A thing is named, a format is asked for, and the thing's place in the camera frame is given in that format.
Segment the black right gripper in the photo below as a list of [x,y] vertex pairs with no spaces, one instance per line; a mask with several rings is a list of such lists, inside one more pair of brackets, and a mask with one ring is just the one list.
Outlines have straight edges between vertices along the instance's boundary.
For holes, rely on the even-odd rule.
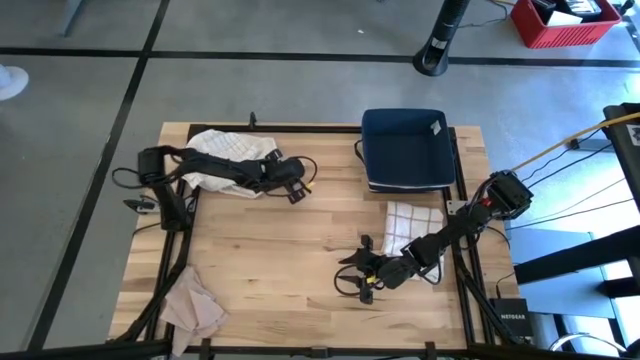
[[343,275],[342,280],[359,286],[359,300],[363,304],[373,303],[375,290],[396,289],[420,269],[407,250],[402,250],[401,256],[377,255],[373,252],[373,240],[369,235],[361,236],[361,245],[352,255],[341,259],[339,264],[358,266],[362,277]]

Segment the white towel thin grey lines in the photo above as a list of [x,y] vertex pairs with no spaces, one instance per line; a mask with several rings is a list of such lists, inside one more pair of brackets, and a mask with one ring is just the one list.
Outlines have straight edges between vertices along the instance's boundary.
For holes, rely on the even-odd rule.
[[[207,130],[191,138],[186,147],[215,157],[240,162],[263,159],[277,148],[277,144],[272,137]],[[262,195],[262,192],[256,193],[253,190],[242,188],[232,180],[221,177],[191,173],[185,175],[183,179],[192,189],[199,187],[209,192],[219,192],[249,199],[255,199]]]

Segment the white towel red check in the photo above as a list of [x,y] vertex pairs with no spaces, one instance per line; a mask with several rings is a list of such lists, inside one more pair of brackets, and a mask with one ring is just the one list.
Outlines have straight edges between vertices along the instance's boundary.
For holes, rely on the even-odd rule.
[[438,208],[388,201],[382,252],[388,257],[401,256],[401,249],[414,239],[441,230],[443,221]]

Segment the plain beige towel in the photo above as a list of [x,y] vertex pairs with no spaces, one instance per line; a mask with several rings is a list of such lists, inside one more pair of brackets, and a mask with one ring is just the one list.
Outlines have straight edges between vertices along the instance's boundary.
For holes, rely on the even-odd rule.
[[160,319],[174,326],[171,354],[180,357],[194,338],[208,338],[228,319],[228,313],[186,266],[165,296]]

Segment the navy fabric basket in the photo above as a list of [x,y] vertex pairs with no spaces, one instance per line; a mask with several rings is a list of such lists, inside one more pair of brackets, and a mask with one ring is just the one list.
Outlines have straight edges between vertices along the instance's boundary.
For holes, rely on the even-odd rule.
[[456,179],[451,135],[440,110],[369,109],[354,151],[374,193],[425,193]]

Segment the black table clamp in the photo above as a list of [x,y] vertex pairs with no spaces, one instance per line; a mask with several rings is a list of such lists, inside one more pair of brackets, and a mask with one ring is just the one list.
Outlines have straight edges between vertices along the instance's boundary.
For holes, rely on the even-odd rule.
[[152,201],[126,199],[124,205],[133,210],[137,214],[149,214],[156,211],[156,203]]

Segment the black stand base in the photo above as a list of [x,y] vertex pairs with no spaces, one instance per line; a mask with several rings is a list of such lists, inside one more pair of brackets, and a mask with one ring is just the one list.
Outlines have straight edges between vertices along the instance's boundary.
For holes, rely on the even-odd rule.
[[412,58],[415,70],[429,77],[446,72],[449,47],[470,1],[444,0],[428,40]]

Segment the black metal stand beams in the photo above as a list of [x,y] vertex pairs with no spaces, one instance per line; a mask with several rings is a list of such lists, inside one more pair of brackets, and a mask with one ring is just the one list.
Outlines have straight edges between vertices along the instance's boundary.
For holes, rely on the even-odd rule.
[[640,225],[524,262],[514,271],[524,285],[623,260],[632,275],[604,281],[597,289],[609,298],[640,296]]

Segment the grey table leg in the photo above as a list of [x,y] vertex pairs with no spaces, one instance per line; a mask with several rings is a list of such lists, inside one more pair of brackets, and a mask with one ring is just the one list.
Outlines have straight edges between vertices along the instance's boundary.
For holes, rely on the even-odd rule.
[[85,0],[65,0],[64,9],[62,11],[58,34],[61,37],[67,37],[71,34],[75,22],[82,10]]

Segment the grey power strip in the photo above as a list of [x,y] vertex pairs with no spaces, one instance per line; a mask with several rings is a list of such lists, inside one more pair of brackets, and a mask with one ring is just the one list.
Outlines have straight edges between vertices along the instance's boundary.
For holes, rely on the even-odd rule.
[[587,152],[614,152],[612,143],[607,139],[575,139],[570,142],[569,149]]

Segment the white round floor base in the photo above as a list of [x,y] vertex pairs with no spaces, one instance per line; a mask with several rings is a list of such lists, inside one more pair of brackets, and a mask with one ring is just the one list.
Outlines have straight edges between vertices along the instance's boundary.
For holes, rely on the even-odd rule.
[[28,83],[29,75],[23,68],[0,64],[0,101],[19,95]]

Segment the black equipment cart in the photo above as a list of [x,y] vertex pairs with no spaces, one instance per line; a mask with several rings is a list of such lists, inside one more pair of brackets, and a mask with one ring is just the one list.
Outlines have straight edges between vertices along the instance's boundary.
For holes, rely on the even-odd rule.
[[609,105],[603,109],[606,120],[628,116],[628,120],[606,127],[635,205],[640,212],[640,103]]

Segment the red plastic crate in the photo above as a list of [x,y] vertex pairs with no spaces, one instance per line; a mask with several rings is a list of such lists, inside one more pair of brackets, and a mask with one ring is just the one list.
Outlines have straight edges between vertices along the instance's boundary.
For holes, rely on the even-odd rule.
[[517,0],[510,17],[524,45],[531,49],[593,45],[621,23],[618,11],[607,0],[595,0],[601,15],[595,22],[547,26],[531,0]]

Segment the black metal table frame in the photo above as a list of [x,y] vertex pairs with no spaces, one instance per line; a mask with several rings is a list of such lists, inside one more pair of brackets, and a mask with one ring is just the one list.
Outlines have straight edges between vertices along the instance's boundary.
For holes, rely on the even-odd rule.
[[473,299],[462,292],[456,261],[445,259],[441,284],[411,280],[376,294],[371,305],[339,294],[339,261],[362,235],[381,240],[388,194],[366,185],[348,124],[254,125],[249,133],[272,137],[287,155],[313,159],[310,194],[285,198],[197,191],[193,229],[169,235],[156,217],[139,219],[109,337],[123,335],[184,258],[228,313],[210,339],[216,352],[293,355],[459,355],[492,330]]

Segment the black Netgear network switch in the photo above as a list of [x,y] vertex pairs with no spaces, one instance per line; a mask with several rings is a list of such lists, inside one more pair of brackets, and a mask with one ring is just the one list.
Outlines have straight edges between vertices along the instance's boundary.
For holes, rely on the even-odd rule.
[[527,302],[520,298],[493,298],[490,300],[498,317],[516,337],[531,338],[533,329]]

